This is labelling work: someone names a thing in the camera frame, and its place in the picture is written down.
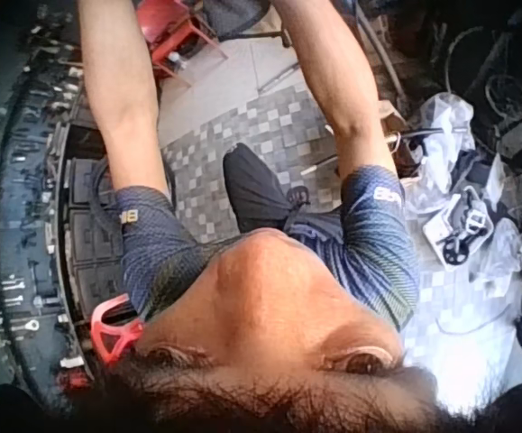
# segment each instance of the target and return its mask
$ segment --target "red plastic chair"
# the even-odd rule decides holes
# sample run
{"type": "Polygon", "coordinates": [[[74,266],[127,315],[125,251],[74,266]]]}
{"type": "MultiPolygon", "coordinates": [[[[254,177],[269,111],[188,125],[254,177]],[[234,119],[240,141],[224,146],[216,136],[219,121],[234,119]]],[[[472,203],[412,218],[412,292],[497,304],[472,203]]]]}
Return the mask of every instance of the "red plastic chair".
{"type": "Polygon", "coordinates": [[[90,321],[92,344],[100,356],[100,359],[102,359],[105,364],[111,364],[114,361],[117,361],[124,349],[138,340],[142,335],[144,326],[139,318],[136,318],[120,327],[113,327],[102,321],[103,316],[108,311],[120,307],[128,302],[128,299],[127,294],[117,296],[116,298],[110,299],[96,306],[92,313],[92,319],[90,321]],[[106,347],[103,335],[117,337],[112,349],[106,347]]]}
{"type": "Polygon", "coordinates": [[[225,59],[228,59],[218,43],[195,26],[195,21],[198,21],[201,26],[206,26],[206,23],[191,14],[190,9],[180,0],[143,0],[138,6],[136,16],[144,38],[150,44],[152,63],[189,87],[191,83],[164,63],[168,56],[177,50],[189,36],[198,35],[219,50],[225,59]]]}

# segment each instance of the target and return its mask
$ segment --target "checkered tile floor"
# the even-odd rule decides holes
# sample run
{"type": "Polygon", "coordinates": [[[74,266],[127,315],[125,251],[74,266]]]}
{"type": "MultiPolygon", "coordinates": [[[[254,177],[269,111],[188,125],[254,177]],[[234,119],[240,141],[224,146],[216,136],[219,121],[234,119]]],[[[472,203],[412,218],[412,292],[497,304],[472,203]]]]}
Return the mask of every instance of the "checkered tile floor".
{"type": "MultiPolygon", "coordinates": [[[[312,210],[328,211],[341,204],[334,164],[306,177],[300,174],[334,153],[334,139],[306,86],[298,85],[225,113],[167,146],[177,176],[178,216],[197,240],[213,242],[238,234],[222,174],[223,156],[237,143],[260,155],[285,192],[307,186],[312,210]]],[[[511,285],[506,298],[491,298],[469,281],[468,265],[445,272],[423,236],[424,223],[409,221],[422,278],[417,312],[402,333],[406,364],[430,369],[446,404],[468,407],[502,375],[514,338],[512,309],[479,331],[464,333],[514,304],[520,281],[511,285]]]]}

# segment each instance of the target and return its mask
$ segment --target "printed logo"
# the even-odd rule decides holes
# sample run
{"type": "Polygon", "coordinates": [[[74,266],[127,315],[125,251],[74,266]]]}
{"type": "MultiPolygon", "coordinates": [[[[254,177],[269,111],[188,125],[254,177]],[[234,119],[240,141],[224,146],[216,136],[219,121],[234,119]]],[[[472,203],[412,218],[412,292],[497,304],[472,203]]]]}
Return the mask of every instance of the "printed logo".
{"type": "Polygon", "coordinates": [[[401,196],[394,191],[391,191],[385,187],[377,187],[375,188],[375,192],[373,193],[373,198],[379,201],[388,201],[389,203],[398,203],[399,206],[402,206],[403,203],[401,201],[401,196]]]}
{"type": "Polygon", "coordinates": [[[125,210],[120,214],[120,224],[131,224],[138,221],[138,209],[125,210]]]}

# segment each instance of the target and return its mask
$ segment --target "floor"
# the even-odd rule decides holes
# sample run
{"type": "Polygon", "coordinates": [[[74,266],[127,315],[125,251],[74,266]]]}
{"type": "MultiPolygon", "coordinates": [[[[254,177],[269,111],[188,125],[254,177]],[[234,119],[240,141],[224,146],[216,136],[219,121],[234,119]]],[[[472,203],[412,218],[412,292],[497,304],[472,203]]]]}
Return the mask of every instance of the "floor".
{"type": "MultiPolygon", "coordinates": [[[[283,189],[306,185],[311,210],[340,204],[334,167],[306,177],[300,173],[334,153],[334,140],[300,72],[266,95],[259,97],[257,91],[295,61],[294,51],[282,49],[278,40],[231,41],[223,49],[229,60],[202,51],[185,71],[195,85],[184,88],[166,80],[161,99],[160,143],[177,176],[178,216],[203,243],[238,233],[222,176],[223,155],[238,142],[261,156],[283,189]]],[[[377,78],[381,96],[388,96],[384,77],[377,78]]],[[[469,264],[445,272],[423,236],[424,223],[408,221],[422,282],[416,315],[402,333],[406,363],[423,365],[436,375],[444,404],[469,408],[502,387],[521,282],[515,279],[506,296],[495,298],[470,282],[469,264]]]]}

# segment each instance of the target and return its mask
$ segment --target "man's right arm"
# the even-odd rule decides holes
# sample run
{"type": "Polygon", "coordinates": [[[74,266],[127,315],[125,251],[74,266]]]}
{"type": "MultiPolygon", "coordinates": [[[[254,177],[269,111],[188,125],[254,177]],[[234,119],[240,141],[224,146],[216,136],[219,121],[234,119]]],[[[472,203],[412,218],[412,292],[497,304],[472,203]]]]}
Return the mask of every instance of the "man's right arm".
{"type": "Polygon", "coordinates": [[[307,84],[334,130],[344,180],[364,165],[395,172],[379,120],[367,58],[330,0],[272,0],[293,41],[307,84]]]}

